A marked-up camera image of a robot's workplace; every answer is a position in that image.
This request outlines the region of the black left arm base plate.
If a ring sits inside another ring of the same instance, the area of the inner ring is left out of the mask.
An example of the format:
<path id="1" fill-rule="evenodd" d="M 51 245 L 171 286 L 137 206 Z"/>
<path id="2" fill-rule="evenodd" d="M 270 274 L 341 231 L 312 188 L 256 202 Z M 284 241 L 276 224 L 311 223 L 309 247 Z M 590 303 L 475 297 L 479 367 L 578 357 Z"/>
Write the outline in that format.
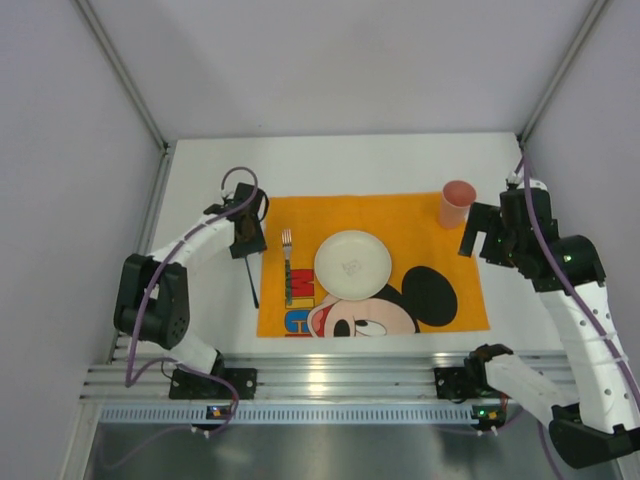
<path id="1" fill-rule="evenodd" d="M 235 388 L 240 400 L 252 400 L 257 388 L 254 368 L 228 368 L 222 379 Z M 173 372 L 168 394 L 171 400 L 230 400 L 232 391 L 225 385 L 177 369 Z"/>

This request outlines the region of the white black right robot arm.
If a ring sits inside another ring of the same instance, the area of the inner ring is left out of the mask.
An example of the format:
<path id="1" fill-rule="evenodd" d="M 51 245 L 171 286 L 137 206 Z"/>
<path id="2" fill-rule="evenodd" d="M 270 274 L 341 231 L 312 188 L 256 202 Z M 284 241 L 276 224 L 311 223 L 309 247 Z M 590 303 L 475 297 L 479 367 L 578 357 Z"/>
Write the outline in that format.
<path id="1" fill-rule="evenodd" d="M 580 469 L 639 450 L 639 389 L 630 373 L 608 306 L 605 272 L 594 244 L 561 237 L 542 188 L 509 187 L 500 203 L 474 203 L 459 253 L 471 255 L 478 233 L 481 258 L 515 268 L 549 312 L 577 393 L 569 395 L 502 344 L 470 352 L 464 367 L 478 390 L 519 403 L 549 432 L 569 466 Z"/>

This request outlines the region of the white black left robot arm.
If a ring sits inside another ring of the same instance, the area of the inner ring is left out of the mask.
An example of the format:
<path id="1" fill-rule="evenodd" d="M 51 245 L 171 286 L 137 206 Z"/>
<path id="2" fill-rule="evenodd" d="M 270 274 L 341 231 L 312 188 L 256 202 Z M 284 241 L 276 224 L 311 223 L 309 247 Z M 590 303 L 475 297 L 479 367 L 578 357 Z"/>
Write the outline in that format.
<path id="1" fill-rule="evenodd" d="M 231 196 L 213 204 L 185 233 L 148 255 L 132 254 L 124 262 L 114 311 L 116 330 L 131 337 L 125 385 L 134 385 L 155 362 L 134 369 L 140 342 L 159 346 L 157 361 L 173 362 L 190 373 L 211 375 L 221 354 L 196 333 L 204 313 L 196 303 L 204 296 L 202 268 L 220 253 L 233 259 L 266 250 L 261 222 L 269 209 L 266 193 L 239 183 Z"/>

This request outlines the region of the blue metal spoon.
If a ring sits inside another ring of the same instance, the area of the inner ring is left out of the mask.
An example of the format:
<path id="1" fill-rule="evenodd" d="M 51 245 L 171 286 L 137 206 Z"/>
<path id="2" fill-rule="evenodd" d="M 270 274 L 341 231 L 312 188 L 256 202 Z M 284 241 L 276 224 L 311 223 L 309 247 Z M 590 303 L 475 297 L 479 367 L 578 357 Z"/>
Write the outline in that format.
<path id="1" fill-rule="evenodd" d="M 256 310 L 258 310 L 260 308 L 260 303 L 259 303 L 259 298 L 258 298 L 257 290 L 256 290 L 256 287 L 255 287 L 255 282 L 254 282 L 253 275 L 252 275 L 252 272 L 251 272 L 251 267 L 250 267 L 250 264 L 249 264 L 248 257 L 244 258 L 244 262 L 245 262 L 247 275 L 248 275 L 248 278 L 249 278 L 249 284 L 250 284 L 250 289 L 251 289 L 251 294 L 252 294 L 253 305 L 254 305 L 254 308 Z"/>

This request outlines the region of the silver fork patterned handle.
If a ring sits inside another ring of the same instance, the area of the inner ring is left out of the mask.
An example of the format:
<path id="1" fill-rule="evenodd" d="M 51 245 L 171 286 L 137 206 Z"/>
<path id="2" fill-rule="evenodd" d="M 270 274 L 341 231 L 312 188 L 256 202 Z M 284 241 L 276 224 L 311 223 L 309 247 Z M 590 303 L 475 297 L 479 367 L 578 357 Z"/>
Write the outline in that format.
<path id="1" fill-rule="evenodd" d="M 292 273 L 291 273 L 291 253 L 292 253 L 292 232 L 290 229 L 284 229 L 281 235 L 284 264 L 285 264 L 285 300 L 286 305 L 290 306 L 293 301 Z"/>

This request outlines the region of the pink plastic cup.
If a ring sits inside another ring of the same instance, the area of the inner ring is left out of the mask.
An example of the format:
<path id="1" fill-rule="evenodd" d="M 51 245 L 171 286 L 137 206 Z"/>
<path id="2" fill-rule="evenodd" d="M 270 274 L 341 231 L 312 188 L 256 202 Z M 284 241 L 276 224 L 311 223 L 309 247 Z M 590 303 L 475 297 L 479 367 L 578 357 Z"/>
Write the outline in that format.
<path id="1" fill-rule="evenodd" d="M 462 225 L 476 197 L 475 188 L 468 182 L 452 180 L 446 183 L 440 197 L 439 225 L 444 229 Z"/>

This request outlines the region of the cream round plate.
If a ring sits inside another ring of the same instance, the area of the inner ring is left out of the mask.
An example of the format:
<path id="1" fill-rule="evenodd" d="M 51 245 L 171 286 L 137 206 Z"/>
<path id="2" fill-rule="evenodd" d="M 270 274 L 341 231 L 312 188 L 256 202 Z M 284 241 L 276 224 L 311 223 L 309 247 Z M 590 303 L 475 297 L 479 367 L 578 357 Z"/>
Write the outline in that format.
<path id="1" fill-rule="evenodd" d="M 325 239 L 314 258 L 318 283 L 339 300 L 360 301 L 378 293 L 392 273 L 385 244 L 360 230 L 345 230 Z"/>

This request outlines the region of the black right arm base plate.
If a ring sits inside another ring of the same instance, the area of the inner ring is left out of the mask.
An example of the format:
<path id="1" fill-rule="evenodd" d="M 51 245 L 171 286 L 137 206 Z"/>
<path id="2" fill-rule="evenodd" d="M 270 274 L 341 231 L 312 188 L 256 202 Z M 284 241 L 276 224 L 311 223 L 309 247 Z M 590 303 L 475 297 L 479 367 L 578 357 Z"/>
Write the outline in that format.
<path id="1" fill-rule="evenodd" d="M 460 404 L 479 397 L 476 385 L 464 367 L 436 367 L 433 373 L 438 399 Z"/>

